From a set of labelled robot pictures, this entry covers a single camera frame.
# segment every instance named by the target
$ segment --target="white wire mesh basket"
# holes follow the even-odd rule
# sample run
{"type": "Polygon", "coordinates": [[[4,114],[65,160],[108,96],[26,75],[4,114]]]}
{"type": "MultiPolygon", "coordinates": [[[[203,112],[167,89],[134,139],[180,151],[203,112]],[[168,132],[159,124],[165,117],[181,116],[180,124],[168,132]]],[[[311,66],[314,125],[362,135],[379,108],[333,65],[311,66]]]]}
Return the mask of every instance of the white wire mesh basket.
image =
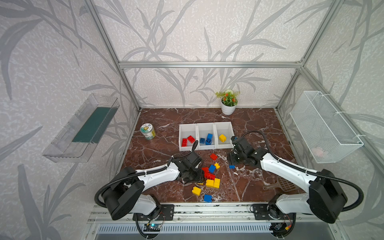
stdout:
{"type": "Polygon", "coordinates": [[[360,137],[320,91],[304,91],[291,116],[318,163],[337,162],[363,146],[360,137]]]}

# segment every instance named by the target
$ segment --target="leaf pattern wallpaper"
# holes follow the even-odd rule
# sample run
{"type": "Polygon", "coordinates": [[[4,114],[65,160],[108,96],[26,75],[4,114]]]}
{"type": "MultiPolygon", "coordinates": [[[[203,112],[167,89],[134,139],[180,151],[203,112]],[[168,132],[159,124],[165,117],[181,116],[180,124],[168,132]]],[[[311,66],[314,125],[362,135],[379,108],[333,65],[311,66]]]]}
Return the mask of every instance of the leaf pattern wallpaper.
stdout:
{"type": "Polygon", "coordinates": [[[79,239],[137,111],[82,1],[0,1],[0,239],[79,239]],[[87,163],[44,148],[89,94],[120,108],[87,163]]]}
{"type": "MultiPolygon", "coordinates": [[[[299,61],[331,4],[331,0],[94,2],[120,61],[299,61]]],[[[274,107],[293,72],[125,69],[144,107],[219,107],[214,93],[227,88],[242,92],[239,106],[274,107]]]]}
{"type": "MultiPolygon", "coordinates": [[[[383,49],[384,1],[344,1],[306,67],[345,109],[364,134],[383,153],[383,49]]],[[[357,150],[333,164],[317,164],[290,111],[303,91],[314,90],[305,77],[299,77],[279,109],[303,165],[328,169],[338,177],[358,184],[365,200],[358,208],[339,218],[351,240],[378,240],[384,234],[384,177],[362,152],[357,150]]],[[[349,201],[355,190],[345,187],[349,201]]]]}

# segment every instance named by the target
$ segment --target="white plastic tray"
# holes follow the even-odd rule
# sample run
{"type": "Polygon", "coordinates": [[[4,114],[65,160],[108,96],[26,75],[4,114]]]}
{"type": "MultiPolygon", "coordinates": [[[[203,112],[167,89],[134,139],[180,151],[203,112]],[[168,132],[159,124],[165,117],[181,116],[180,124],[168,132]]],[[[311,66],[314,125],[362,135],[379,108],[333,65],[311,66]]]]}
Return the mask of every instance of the white plastic tray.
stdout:
{"type": "Polygon", "coordinates": [[[187,141],[187,146],[182,147],[183,138],[192,136],[199,141],[197,150],[233,148],[231,137],[234,136],[231,122],[205,122],[179,125],[179,151],[192,150],[193,143],[187,141]],[[207,139],[208,133],[212,134],[212,144],[200,144],[200,138],[207,139]],[[218,136],[224,134],[226,141],[221,142],[218,136]]]}

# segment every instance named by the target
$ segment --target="round canister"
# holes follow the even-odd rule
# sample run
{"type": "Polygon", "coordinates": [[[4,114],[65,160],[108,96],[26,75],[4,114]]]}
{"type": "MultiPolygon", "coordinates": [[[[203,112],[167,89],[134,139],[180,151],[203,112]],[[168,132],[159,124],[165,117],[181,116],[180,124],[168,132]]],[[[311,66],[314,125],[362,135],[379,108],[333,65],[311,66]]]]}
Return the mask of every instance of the round canister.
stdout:
{"type": "Polygon", "coordinates": [[[144,123],[140,127],[141,133],[144,135],[145,139],[151,140],[156,136],[155,129],[153,128],[153,125],[150,123],[144,123]]]}

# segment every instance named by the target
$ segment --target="potted plant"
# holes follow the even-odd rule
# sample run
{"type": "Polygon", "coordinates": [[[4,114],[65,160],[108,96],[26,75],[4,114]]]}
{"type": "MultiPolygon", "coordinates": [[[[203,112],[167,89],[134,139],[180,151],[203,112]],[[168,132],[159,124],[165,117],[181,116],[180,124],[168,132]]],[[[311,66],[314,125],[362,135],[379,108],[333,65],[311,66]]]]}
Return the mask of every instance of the potted plant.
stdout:
{"type": "Polygon", "coordinates": [[[225,115],[231,115],[237,106],[237,96],[240,92],[234,92],[231,89],[227,89],[224,92],[217,92],[217,98],[221,100],[221,111],[225,115]]]}

